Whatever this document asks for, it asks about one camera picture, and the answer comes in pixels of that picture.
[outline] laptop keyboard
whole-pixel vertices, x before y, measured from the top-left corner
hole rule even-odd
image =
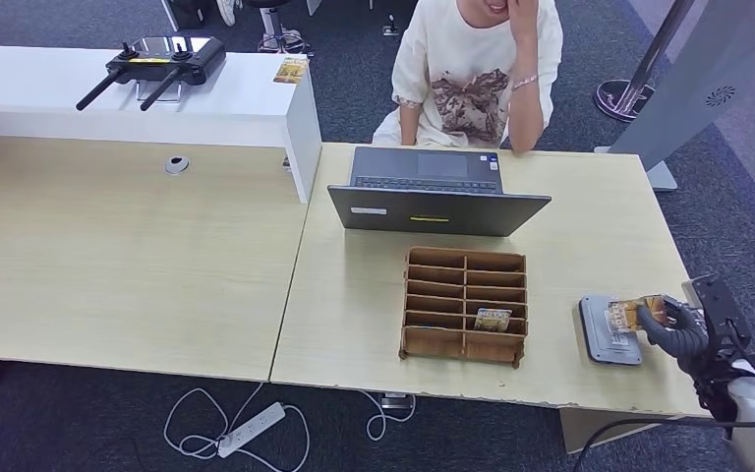
[[[449,180],[393,179],[387,177],[358,177],[355,187],[394,190],[431,190],[467,194],[496,194],[493,182],[455,182]]]

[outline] laptop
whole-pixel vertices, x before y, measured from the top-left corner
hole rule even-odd
[[[502,192],[492,152],[356,147],[348,186],[328,186],[348,229],[509,236],[551,197]]]

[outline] laptop lid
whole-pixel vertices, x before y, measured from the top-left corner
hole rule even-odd
[[[348,229],[509,236],[551,197],[328,186]]]

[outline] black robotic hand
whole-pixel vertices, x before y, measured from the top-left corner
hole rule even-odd
[[[672,327],[662,326],[643,305],[637,309],[638,324],[647,332],[650,344],[676,358],[678,367],[689,374],[689,364],[708,347],[708,332],[696,322],[696,315],[687,304],[670,300],[665,302],[665,308],[668,317],[675,320]]]

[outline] small card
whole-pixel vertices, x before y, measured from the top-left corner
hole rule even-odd
[[[621,300],[610,302],[607,308],[607,322],[612,332],[630,332],[641,329],[638,324],[638,306],[650,309],[650,313],[660,325],[670,327],[670,321],[665,310],[664,298],[661,295],[649,295],[636,300]]]
[[[280,84],[298,84],[307,68],[308,59],[286,57],[279,66],[273,81]]]
[[[480,308],[476,312],[476,323],[473,325],[473,329],[476,331],[505,332],[510,314],[510,310]]]

